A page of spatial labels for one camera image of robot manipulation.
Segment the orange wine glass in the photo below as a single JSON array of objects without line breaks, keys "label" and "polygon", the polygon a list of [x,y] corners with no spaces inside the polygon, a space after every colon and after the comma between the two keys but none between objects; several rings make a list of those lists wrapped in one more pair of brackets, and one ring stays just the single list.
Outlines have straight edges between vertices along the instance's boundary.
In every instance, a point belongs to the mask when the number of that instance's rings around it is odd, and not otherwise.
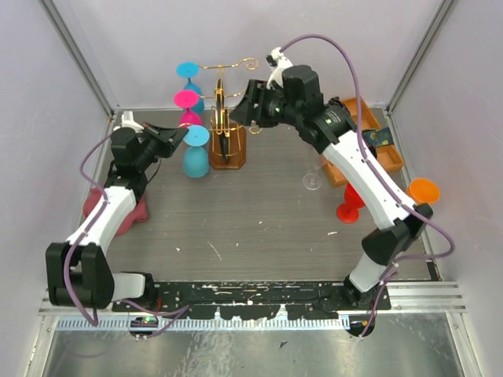
[{"label": "orange wine glass", "polygon": [[409,196],[417,205],[434,204],[441,196],[439,187],[427,178],[416,178],[412,180],[406,190]]}]

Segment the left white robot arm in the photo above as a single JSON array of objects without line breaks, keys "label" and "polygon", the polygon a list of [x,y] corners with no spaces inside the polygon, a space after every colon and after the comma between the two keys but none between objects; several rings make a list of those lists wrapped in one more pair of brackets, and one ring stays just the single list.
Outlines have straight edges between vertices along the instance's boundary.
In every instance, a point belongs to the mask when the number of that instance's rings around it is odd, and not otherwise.
[{"label": "left white robot arm", "polygon": [[173,156],[186,128],[145,123],[137,130],[121,126],[107,138],[112,165],[101,197],[80,227],[62,243],[46,249],[50,302],[78,309],[104,309],[128,299],[140,311],[152,309],[157,292],[149,273],[112,273],[106,253],[127,216],[139,205],[149,183],[147,169]]}]

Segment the gold wire glass rack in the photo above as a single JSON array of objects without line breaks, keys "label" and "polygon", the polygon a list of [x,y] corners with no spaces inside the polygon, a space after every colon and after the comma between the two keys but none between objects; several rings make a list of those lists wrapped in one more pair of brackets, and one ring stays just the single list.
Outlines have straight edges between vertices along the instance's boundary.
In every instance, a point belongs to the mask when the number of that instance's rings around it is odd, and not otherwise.
[{"label": "gold wire glass rack", "polygon": [[224,86],[224,71],[245,64],[249,71],[255,70],[259,62],[254,57],[246,57],[235,64],[218,64],[213,66],[199,65],[201,70],[216,70],[217,80],[214,93],[206,99],[214,101],[211,107],[211,122],[209,127],[210,148],[209,164],[216,170],[239,170],[246,162],[247,132],[245,128],[230,119],[230,108],[225,105],[225,99],[239,97],[242,92],[227,94]]}]

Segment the red wine glass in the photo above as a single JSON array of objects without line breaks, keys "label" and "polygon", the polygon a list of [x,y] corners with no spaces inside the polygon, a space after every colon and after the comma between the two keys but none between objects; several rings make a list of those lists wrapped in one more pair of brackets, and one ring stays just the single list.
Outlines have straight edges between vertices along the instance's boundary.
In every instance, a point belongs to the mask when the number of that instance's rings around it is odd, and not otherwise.
[{"label": "red wine glass", "polygon": [[336,216],[343,223],[353,224],[359,219],[359,211],[365,203],[350,183],[346,185],[343,199],[343,203],[336,208]]}]

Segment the clear wine glass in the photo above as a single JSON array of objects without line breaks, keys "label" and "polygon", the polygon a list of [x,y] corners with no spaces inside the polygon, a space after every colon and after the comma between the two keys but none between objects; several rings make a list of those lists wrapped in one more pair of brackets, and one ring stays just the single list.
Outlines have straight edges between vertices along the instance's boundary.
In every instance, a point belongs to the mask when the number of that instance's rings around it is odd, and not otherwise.
[{"label": "clear wine glass", "polygon": [[319,170],[321,169],[321,162],[316,160],[311,164],[309,171],[303,176],[303,187],[310,191],[316,191],[321,187],[322,180],[319,175]]}]

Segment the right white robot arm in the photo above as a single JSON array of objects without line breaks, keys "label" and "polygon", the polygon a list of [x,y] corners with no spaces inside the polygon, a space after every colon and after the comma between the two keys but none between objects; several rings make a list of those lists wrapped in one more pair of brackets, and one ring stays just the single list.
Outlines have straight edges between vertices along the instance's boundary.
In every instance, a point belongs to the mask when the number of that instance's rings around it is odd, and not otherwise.
[{"label": "right white robot arm", "polygon": [[324,101],[311,67],[292,66],[281,78],[281,84],[249,80],[230,118],[244,126],[293,126],[303,141],[340,170],[369,209],[376,230],[362,240],[363,255],[343,282],[346,303],[363,309],[386,269],[418,238],[433,210],[427,204],[416,205],[395,184],[359,141],[357,125],[344,104],[338,98]]}]

